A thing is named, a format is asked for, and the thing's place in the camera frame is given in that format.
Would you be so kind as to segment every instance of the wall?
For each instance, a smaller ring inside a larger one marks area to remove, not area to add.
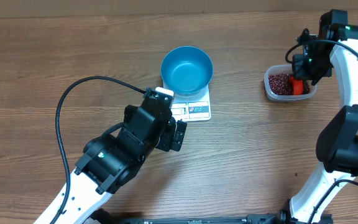
[[[0,18],[358,9],[356,0],[0,0]]]

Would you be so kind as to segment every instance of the white arm segment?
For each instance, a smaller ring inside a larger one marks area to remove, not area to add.
[[[107,192],[102,195],[96,193],[98,185],[84,173],[76,175],[73,171],[70,177],[70,194],[64,209],[66,212],[59,216],[56,224],[81,224],[112,196]],[[66,185],[63,186],[55,200],[35,221],[35,224],[49,224],[52,221],[63,202],[65,191]]]
[[[340,41],[348,45],[358,53],[358,40],[348,39]],[[338,80],[339,95],[341,96],[341,108],[344,105],[358,105],[358,59],[350,51],[335,45],[330,54],[331,63],[334,66]],[[291,217],[301,222],[307,223],[314,207],[324,196],[327,190],[336,180],[348,179],[354,180],[350,174],[334,171],[328,173],[324,169],[322,162],[319,162],[317,168],[306,181],[300,192],[290,200]],[[317,214],[313,217],[313,223],[318,223],[321,214],[335,195],[346,185],[341,183],[335,187],[324,203],[319,207]]]
[[[335,181],[342,179],[354,180],[355,177],[351,177],[350,174],[344,172],[326,172],[323,163],[318,162],[316,169],[310,175],[302,189],[290,200],[291,217],[296,218],[301,222],[308,223],[309,218],[313,213],[313,209],[320,199]],[[313,223],[320,222],[321,214],[324,209],[346,184],[347,183],[341,183],[339,184],[339,187],[334,188],[314,215]]]

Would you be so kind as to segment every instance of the plastic container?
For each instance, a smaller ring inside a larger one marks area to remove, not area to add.
[[[281,74],[281,73],[286,73],[286,74],[292,74],[292,67],[290,64],[288,65],[274,65],[271,66],[265,73],[265,78],[264,78],[264,82],[265,82],[265,90],[266,90],[266,95],[267,98],[272,100],[272,101],[296,101],[296,100],[305,100],[308,98],[311,98],[312,96],[314,96],[314,94],[316,94],[317,91],[317,85],[312,86],[311,85],[311,81],[308,81],[309,86],[310,86],[310,93],[308,94],[303,94],[303,95],[297,95],[297,96],[282,96],[282,95],[277,95],[274,92],[272,92],[272,89],[270,88],[269,85],[269,75],[276,75],[276,74]]]

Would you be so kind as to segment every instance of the bowl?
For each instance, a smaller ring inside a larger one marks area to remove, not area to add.
[[[267,95],[268,99],[270,99],[272,101],[306,100],[306,99],[311,98],[312,96],[314,96],[314,94],[316,94],[317,85],[312,86],[310,81],[308,81],[308,84],[310,86],[310,92],[308,94],[292,95],[292,96],[282,96],[282,95],[275,94],[272,91],[272,89],[270,88],[269,75],[276,75],[276,74],[281,74],[281,73],[292,74],[293,72],[292,72],[291,65],[290,64],[288,64],[288,65],[274,65],[274,66],[270,67],[266,71],[265,78],[264,78],[264,83],[265,83],[265,90],[266,90],[266,95]]]
[[[212,60],[199,48],[178,47],[162,60],[161,77],[164,84],[176,94],[193,96],[212,80]]]

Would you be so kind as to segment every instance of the red beans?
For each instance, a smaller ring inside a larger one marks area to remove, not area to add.
[[[272,92],[277,95],[292,95],[293,87],[290,83],[290,74],[276,74],[268,76],[268,83]],[[303,81],[303,93],[308,94],[310,92],[310,87],[307,81]]]

